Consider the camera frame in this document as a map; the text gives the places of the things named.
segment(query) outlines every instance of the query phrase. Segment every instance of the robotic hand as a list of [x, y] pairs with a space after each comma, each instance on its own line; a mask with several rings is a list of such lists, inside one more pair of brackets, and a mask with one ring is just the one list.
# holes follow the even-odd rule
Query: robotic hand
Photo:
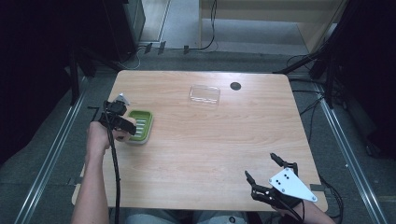
[[99, 122], [110, 130], [124, 130], [131, 135], [136, 134], [136, 126], [121, 116], [126, 112], [129, 102], [120, 94], [113, 102], [104, 102], [104, 112], [99, 118]]
[[283, 167], [284, 170], [269, 179], [270, 184], [273, 186], [270, 189], [256, 184], [256, 181], [248, 171], [245, 171], [247, 182], [251, 186], [251, 197], [255, 201], [268, 203], [279, 209], [287, 209], [297, 217], [299, 223], [304, 223], [304, 216], [301, 218], [294, 212], [293, 208], [300, 203], [304, 204], [303, 199], [316, 202], [317, 198], [298, 178], [296, 162], [288, 163], [283, 161], [275, 153], [271, 153], [271, 159]]

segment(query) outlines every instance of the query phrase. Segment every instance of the wooden table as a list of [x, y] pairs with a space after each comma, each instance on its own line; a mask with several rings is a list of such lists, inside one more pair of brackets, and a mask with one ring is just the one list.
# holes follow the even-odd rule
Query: wooden table
[[[232, 90], [232, 82], [242, 88]], [[192, 104], [195, 84], [220, 88], [219, 105]], [[121, 207], [271, 211], [251, 199], [244, 174], [248, 170], [258, 184], [271, 187], [268, 179], [282, 168], [270, 152], [298, 162], [307, 186], [320, 183], [286, 76], [121, 71], [109, 100], [121, 92], [132, 102], [130, 110], [148, 110], [154, 117], [145, 145], [116, 144]], [[108, 204], [114, 206], [110, 151], [104, 173]], [[314, 193], [318, 207], [327, 210], [324, 193]]]

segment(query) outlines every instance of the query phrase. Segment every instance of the human arm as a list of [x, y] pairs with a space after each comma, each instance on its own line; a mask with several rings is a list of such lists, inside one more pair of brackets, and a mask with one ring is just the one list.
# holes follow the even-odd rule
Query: human arm
[[[91, 122], [87, 131], [87, 152], [84, 178], [79, 189], [72, 223], [108, 223], [108, 208], [103, 177], [103, 158], [109, 148], [107, 129], [99, 122]], [[115, 139], [128, 138], [128, 133], [113, 131]]]
[[[273, 208], [281, 215], [289, 215], [297, 219], [290, 211], [284, 209]], [[314, 203], [304, 200], [293, 208], [293, 210], [300, 216], [304, 215], [304, 223], [306, 224], [335, 224], [335, 222], [322, 210], [320, 210]]]

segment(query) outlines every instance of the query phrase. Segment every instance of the transparent box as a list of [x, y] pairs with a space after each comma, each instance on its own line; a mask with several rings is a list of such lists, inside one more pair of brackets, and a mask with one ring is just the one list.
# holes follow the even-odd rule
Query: transparent box
[[190, 101], [195, 105], [219, 105], [220, 89], [206, 85], [192, 85]]

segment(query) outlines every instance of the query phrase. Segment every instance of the human hand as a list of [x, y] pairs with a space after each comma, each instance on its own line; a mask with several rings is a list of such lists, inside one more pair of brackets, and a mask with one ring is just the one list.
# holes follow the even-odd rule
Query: human hand
[[[129, 119], [134, 125], [136, 121], [134, 119]], [[131, 136], [129, 133], [121, 130], [113, 130], [113, 137], [118, 141], [126, 141]], [[92, 156], [103, 156], [105, 150], [110, 147], [110, 142], [108, 140], [107, 128], [104, 127], [100, 122], [93, 121], [87, 130], [87, 157]]]

